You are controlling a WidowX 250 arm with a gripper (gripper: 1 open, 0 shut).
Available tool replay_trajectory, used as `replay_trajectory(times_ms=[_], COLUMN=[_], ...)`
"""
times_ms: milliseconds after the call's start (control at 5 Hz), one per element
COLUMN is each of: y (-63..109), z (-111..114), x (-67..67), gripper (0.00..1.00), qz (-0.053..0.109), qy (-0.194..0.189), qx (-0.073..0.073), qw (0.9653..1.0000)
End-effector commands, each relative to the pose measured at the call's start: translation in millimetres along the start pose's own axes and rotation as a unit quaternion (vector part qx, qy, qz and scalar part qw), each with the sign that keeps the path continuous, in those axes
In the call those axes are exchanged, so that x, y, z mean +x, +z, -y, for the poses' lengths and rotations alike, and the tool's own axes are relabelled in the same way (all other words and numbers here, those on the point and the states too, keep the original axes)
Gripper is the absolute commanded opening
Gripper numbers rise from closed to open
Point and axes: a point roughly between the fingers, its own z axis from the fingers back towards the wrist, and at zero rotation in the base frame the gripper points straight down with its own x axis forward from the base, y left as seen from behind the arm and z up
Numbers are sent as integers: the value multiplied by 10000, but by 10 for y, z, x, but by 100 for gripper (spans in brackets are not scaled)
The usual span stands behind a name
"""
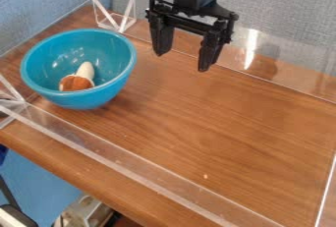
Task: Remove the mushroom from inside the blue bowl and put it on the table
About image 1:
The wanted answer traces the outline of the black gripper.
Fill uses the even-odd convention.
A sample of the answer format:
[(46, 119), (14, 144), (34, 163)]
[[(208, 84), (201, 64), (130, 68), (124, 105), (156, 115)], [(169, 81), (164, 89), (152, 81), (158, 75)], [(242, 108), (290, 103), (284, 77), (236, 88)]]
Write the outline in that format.
[(222, 8), (217, 0), (148, 0), (145, 18), (157, 56), (170, 50), (176, 28), (204, 36), (198, 71), (205, 72), (216, 62), (222, 44), (230, 42), (237, 14)]

